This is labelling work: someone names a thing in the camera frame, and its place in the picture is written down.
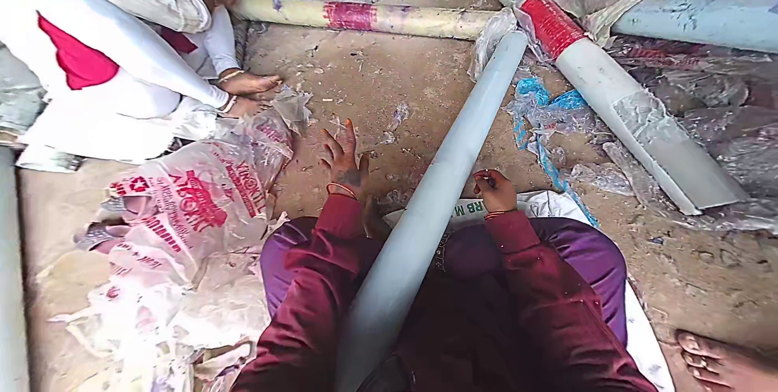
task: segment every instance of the purple pants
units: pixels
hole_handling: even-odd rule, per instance
[[[602,302],[602,319],[626,347],[624,311],[626,263],[621,251],[608,236],[579,221],[568,218],[530,218],[542,242],[556,248],[559,256],[588,282]],[[284,267],[286,251],[310,240],[316,218],[297,218],[277,229],[265,242],[260,255],[267,306],[272,317],[286,297],[294,275]],[[454,232],[444,245],[446,275],[458,280],[478,278],[502,271],[497,246],[484,225]]]

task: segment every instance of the red tape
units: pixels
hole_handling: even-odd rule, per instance
[[[372,30],[376,22],[376,7],[361,2],[326,2],[325,18],[333,29]]]
[[[535,37],[556,60],[584,31],[552,0],[525,0],[521,10],[530,16]]]

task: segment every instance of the concrete floor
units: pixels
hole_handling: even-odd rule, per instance
[[[351,1],[499,9],[496,0]],[[295,158],[278,180],[276,214],[318,213],[327,178],[316,165],[316,135],[322,127],[336,131],[334,122],[349,117],[358,128],[359,150],[372,151],[370,191],[383,198],[385,209],[407,201],[472,88],[466,74],[471,47],[467,41],[282,25],[271,25],[250,39],[248,69],[280,73],[293,88],[313,93],[309,108],[318,120],[306,137],[297,139]],[[558,74],[541,74],[553,94],[568,89]],[[393,144],[381,144],[401,101],[411,106],[410,118],[394,132]],[[607,161],[581,138],[556,136],[552,142],[566,149],[565,164],[559,167]],[[476,168],[486,167],[500,169],[518,191],[550,188],[534,156],[516,149],[511,119],[503,112],[476,163]],[[88,161],[74,175],[19,174],[34,390],[71,390],[106,363],[84,350],[63,325],[47,322],[54,314],[86,306],[87,291],[107,276],[103,258],[72,253],[56,268],[49,267],[73,250],[73,232],[91,220],[106,196],[106,185],[125,168],[110,161]],[[701,389],[686,373],[673,343],[676,329],[766,351],[778,349],[778,274],[764,261],[757,235],[689,231],[647,214],[632,197],[583,185],[576,188],[603,231],[623,251],[644,294],[677,390]],[[471,196],[468,184],[463,197]],[[68,284],[47,284],[51,278],[45,275],[53,274]]]

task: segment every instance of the maroon jacket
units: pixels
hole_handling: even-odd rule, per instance
[[[297,276],[233,392],[332,389],[338,327],[378,253],[361,210],[331,195],[310,244],[290,249]],[[413,390],[656,392],[603,322],[594,290],[523,213],[486,226],[506,272],[467,284],[425,279],[394,348]]]

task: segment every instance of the white pipe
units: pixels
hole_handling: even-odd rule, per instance
[[[643,0],[612,30],[778,53],[778,0]]]
[[[13,152],[0,148],[0,390],[30,390]]]
[[[515,1],[559,71],[685,214],[748,198],[648,94],[552,0]]]
[[[354,298],[336,390],[354,392],[388,356],[519,66],[527,36],[502,38]]]

